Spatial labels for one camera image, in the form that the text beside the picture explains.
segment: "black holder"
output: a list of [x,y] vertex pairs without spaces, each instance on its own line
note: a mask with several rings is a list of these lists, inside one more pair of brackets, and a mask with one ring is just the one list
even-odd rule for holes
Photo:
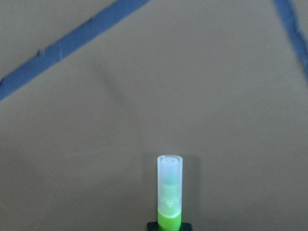
[[[159,226],[156,222],[149,222],[147,224],[147,231],[159,231]],[[190,223],[182,223],[179,231],[193,231],[193,227]]]

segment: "blue line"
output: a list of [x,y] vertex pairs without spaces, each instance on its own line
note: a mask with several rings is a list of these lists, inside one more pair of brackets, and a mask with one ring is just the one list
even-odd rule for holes
[[308,78],[308,50],[304,35],[298,27],[298,19],[289,0],[274,0],[284,28],[286,29],[293,49],[302,63]]
[[148,1],[117,0],[86,23],[46,48],[43,54],[38,51],[36,56],[0,81],[0,101],[102,32],[111,28]]

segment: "green base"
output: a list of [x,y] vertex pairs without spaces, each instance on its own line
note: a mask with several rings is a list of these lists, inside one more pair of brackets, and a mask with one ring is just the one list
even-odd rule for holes
[[169,218],[158,212],[158,224],[161,231],[179,231],[181,227],[182,213],[176,217]]
[[[157,222],[148,222],[146,227],[147,231],[160,231]],[[190,223],[182,223],[180,231],[193,231],[193,227]]]

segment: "blue tape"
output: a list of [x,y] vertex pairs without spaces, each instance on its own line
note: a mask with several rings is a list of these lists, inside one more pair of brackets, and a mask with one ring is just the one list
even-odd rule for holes
[[298,27],[298,19],[289,0],[274,0],[284,28],[286,29],[290,42],[302,63],[303,70],[308,78],[308,50],[304,35]]
[[0,81],[0,100],[85,45],[97,35],[111,28],[148,1],[117,0],[86,23],[49,46],[44,53],[38,51],[36,56]]

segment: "translucent tube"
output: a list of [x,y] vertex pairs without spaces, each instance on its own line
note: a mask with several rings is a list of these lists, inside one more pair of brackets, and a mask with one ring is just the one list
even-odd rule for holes
[[162,231],[179,231],[182,212],[183,159],[162,155],[157,159],[158,224]]

